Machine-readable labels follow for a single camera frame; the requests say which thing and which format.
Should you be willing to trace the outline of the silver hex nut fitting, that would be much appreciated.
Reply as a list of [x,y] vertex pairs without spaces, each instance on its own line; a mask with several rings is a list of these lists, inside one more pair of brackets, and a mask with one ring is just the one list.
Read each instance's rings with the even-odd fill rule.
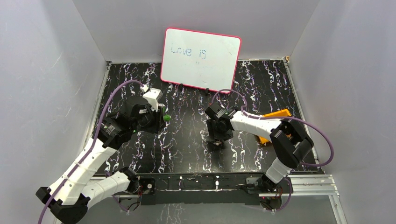
[[224,142],[221,141],[221,140],[215,140],[213,144],[214,144],[215,146],[221,146],[221,145],[224,144]]

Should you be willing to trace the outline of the pink framed whiteboard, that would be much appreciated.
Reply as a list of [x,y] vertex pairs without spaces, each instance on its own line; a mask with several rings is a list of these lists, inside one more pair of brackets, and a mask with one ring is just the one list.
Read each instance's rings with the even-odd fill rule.
[[160,79],[202,90],[230,93],[241,39],[181,28],[167,28]]

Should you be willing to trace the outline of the green water faucet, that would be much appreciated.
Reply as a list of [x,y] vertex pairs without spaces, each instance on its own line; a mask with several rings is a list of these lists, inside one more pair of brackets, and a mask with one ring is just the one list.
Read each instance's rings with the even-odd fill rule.
[[166,113],[166,108],[165,107],[163,108],[162,112],[163,112],[163,120],[164,120],[164,122],[170,121],[171,120],[171,116]]

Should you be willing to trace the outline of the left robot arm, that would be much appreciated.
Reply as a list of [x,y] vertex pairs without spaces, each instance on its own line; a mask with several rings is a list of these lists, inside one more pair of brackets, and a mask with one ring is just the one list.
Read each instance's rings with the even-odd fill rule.
[[152,97],[132,97],[121,108],[99,121],[97,137],[75,159],[66,172],[36,196],[63,224],[76,224],[98,202],[119,192],[141,190],[140,176],[128,167],[89,185],[101,165],[139,132],[158,134],[166,126],[166,106]]

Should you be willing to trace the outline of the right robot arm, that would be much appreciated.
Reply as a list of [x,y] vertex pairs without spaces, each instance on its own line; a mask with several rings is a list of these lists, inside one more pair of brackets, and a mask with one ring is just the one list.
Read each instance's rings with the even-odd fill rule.
[[205,110],[209,140],[224,142],[233,137],[234,131],[244,131],[268,140],[276,158],[253,183],[247,183],[247,191],[276,193],[282,180],[297,168],[314,147],[300,120],[291,116],[264,117],[237,108],[225,109],[213,103]]

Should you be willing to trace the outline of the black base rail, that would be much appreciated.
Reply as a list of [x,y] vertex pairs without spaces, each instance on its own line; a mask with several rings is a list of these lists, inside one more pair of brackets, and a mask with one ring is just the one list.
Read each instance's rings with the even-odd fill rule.
[[243,203],[259,205],[262,173],[141,174],[142,204]]

